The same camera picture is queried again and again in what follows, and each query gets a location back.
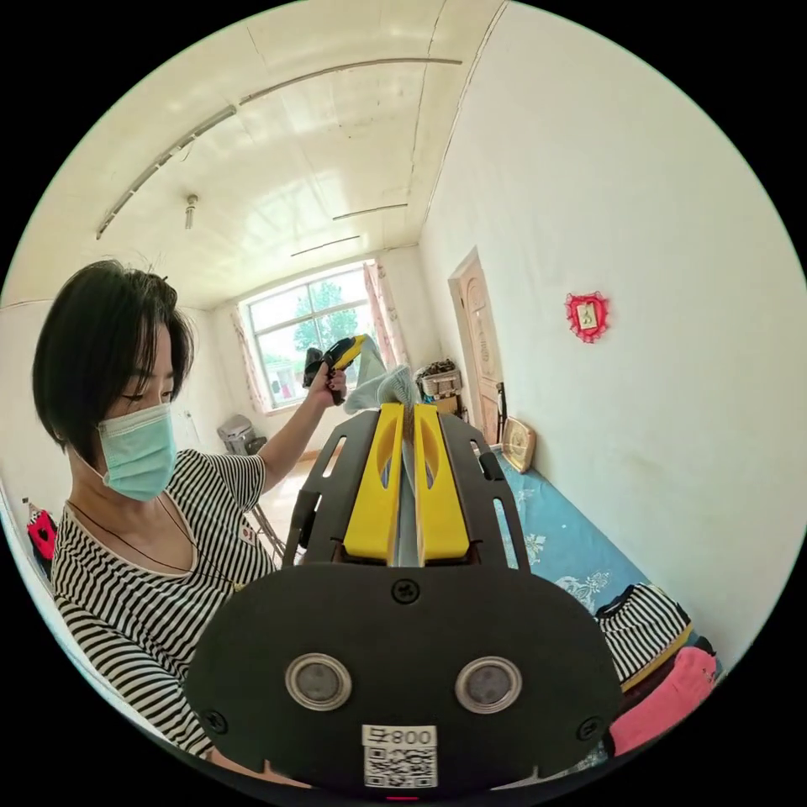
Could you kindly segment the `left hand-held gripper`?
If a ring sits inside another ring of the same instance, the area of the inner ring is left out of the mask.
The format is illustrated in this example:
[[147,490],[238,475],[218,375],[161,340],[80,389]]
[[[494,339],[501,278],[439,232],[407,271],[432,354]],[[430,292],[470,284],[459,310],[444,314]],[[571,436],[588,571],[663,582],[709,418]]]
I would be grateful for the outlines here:
[[365,335],[354,335],[340,339],[326,351],[310,347],[306,354],[303,388],[309,390],[321,364],[326,364],[333,370],[344,370],[349,367],[361,354],[365,341]]

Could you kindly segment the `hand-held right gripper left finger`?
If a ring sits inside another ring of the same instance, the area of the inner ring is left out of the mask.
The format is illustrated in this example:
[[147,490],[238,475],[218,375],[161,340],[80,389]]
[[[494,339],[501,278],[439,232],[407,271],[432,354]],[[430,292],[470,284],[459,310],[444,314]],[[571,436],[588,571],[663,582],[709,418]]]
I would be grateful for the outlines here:
[[404,406],[385,403],[375,415],[343,548],[353,559],[391,562],[398,534]]

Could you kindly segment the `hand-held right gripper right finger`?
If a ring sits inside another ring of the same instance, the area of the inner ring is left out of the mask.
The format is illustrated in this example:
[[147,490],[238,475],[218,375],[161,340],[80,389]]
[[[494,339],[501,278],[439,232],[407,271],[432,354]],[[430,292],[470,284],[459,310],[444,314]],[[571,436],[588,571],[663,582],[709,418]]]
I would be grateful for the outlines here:
[[461,562],[469,550],[467,528],[440,412],[426,404],[414,406],[414,500],[419,563]]

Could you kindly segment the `person's left hand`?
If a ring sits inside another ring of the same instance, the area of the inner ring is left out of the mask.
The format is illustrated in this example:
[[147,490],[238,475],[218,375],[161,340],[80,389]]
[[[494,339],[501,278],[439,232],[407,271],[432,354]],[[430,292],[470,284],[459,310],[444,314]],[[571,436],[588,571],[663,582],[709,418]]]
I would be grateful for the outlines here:
[[321,364],[309,387],[307,401],[320,408],[341,406],[345,400],[346,375],[341,369]]

